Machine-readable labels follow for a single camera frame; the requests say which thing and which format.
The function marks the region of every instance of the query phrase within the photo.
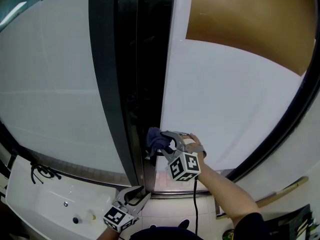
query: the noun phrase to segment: dark sleeve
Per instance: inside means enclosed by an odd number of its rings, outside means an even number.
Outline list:
[[[245,216],[234,229],[234,240],[270,240],[270,233],[260,213]]]

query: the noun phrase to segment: human arm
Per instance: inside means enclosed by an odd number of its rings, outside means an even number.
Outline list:
[[[120,233],[114,231],[113,229],[107,227],[105,231],[99,236],[97,240],[118,240]]]
[[[189,145],[201,145],[195,135],[190,136],[195,143]],[[205,164],[203,153],[198,153],[198,160],[201,169],[198,180],[211,192],[234,226],[245,216],[260,213],[256,202],[246,191]]]

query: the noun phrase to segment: sink basin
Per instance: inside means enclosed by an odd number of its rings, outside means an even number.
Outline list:
[[[33,184],[30,162],[17,156],[8,181],[6,202],[37,233],[49,240],[96,240],[107,228],[102,218],[118,194],[115,188],[63,175],[60,180],[45,178],[37,170],[34,173],[43,184],[37,177]],[[90,214],[96,219],[88,219]],[[75,224],[74,217],[82,219],[82,223]]]

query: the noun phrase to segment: faucet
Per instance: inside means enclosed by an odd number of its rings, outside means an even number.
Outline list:
[[[43,184],[44,182],[35,175],[34,171],[37,169],[37,171],[45,178],[51,179],[53,177],[57,177],[59,180],[61,180],[61,176],[57,174],[57,172],[50,167],[46,167],[40,163],[34,164],[31,167],[31,180],[33,184],[36,184],[36,181],[34,179],[34,176]]]

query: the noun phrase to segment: ceiling light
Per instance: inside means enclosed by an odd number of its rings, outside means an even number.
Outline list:
[[[5,18],[1,21],[0,26],[3,25],[3,24],[5,24],[5,23],[6,23],[22,6],[24,6],[26,3],[27,3],[27,2],[18,3],[18,4],[16,5],[16,7],[14,7],[14,8],[12,9],[12,11],[10,11],[10,12],[8,13],[8,15],[5,16]]]

